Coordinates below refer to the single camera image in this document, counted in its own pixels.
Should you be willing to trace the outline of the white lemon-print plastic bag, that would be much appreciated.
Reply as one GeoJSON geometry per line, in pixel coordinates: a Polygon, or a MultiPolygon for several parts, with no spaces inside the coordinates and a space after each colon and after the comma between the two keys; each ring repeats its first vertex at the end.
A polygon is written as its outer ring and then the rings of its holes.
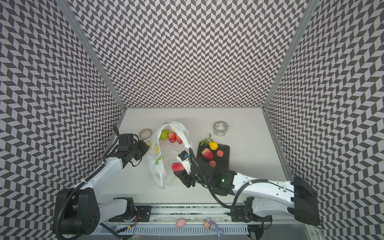
{"type": "Polygon", "coordinates": [[[160,189],[165,189],[166,185],[175,177],[172,170],[172,164],[180,163],[189,174],[191,173],[191,164],[188,159],[179,158],[179,154],[186,152],[189,154],[193,147],[192,139],[186,127],[179,122],[168,122],[161,125],[150,137],[151,146],[144,155],[144,160],[149,163],[149,168],[153,179],[160,189]],[[170,142],[169,139],[162,140],[162,132],[168,130],[175,133],[181,139],[179,144],[177,141],[170,142]]]}

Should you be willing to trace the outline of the green fake pear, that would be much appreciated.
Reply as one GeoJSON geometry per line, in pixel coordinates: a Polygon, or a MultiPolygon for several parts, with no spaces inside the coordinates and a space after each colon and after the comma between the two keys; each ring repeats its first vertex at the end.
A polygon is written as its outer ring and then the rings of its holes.
{"type": "Polygon", "coordinates": [[[164,141],[168,138],[170,130],[169,129],[163,129],[160,134],[160,140],[164,141]]]}

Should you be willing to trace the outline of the red yellow fake apple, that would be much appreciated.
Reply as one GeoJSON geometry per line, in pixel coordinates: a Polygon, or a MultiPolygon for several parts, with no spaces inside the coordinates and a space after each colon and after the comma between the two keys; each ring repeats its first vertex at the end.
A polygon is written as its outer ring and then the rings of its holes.
{"type": "Polygon", "coordinates": [[[213,160],[213,158],[214,158],[212,151],[208,148],[203,149],[202,156],[204,158],[206,158],[207,160],[210,160],[210,161],[213,160]]]}

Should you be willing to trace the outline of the small pink fake peach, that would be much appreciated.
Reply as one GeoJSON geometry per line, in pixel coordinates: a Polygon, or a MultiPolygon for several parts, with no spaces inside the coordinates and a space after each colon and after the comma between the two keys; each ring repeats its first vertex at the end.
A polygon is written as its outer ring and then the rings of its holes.
{"type": "Polygon", "coordinates": [[[219,158],[222,158],[222,157],[224,156],[224,152],[221,151],[221,150],[218,150],[218,151],[217,151],[217,156],[218,156],[219,158]]]}

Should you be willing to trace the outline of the red orange fake strawberry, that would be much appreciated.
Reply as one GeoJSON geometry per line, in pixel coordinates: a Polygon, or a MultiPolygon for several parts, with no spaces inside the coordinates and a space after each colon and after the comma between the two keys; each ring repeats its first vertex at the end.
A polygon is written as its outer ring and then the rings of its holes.
{"type": "Polygon", "coordinates": [[[180,138],[178,135],[176,135],[176,141],[177,141],[179,144],[182,144],[182,143],[183,143],[183,141],[181,140],[181,138],[180,138]]]}

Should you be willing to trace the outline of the yellow fake pear with leaves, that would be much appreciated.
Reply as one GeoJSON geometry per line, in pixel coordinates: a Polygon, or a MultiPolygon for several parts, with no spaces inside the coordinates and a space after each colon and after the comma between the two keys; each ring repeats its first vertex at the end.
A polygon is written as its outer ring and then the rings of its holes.
{"type": "Polygon", "coordinates": [[[209,134],[208,138],[205,138],[203,141],[200,142],[200,146],[209,146],[210,150],[216,151],[219,148],[218,143],[216,143],[212,139],[212,135],[209,134]]]}

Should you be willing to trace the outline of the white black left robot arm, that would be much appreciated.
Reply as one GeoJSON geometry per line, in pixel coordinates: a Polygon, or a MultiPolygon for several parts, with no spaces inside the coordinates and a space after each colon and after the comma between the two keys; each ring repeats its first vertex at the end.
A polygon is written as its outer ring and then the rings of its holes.
{"type": "Polygon", "coordinates": [[[137,210],[132,198],[100,201],[107,183],[132,160],[140,162],[150,147],[136,134],[117,134],[114,145],[88,177],[56,195],[53,232],[59,240],[76,240],[90,235],[98,225],[113,218],[132,220],[137,210]]]}

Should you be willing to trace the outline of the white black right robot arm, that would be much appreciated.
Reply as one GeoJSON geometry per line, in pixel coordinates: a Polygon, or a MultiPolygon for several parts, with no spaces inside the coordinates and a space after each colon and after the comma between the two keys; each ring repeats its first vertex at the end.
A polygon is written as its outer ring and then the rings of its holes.
{"type": "Polygon", "coordinates": [[[180,164],[173,167],[173,172],[188,188],[196,183],[207,188],[222,207],[230,210],[233,221],[248,223],[287,215],[306,225],[323,227],[317,192],[303,178],[279,182],[218,169],[189,174],[180,164]]]}

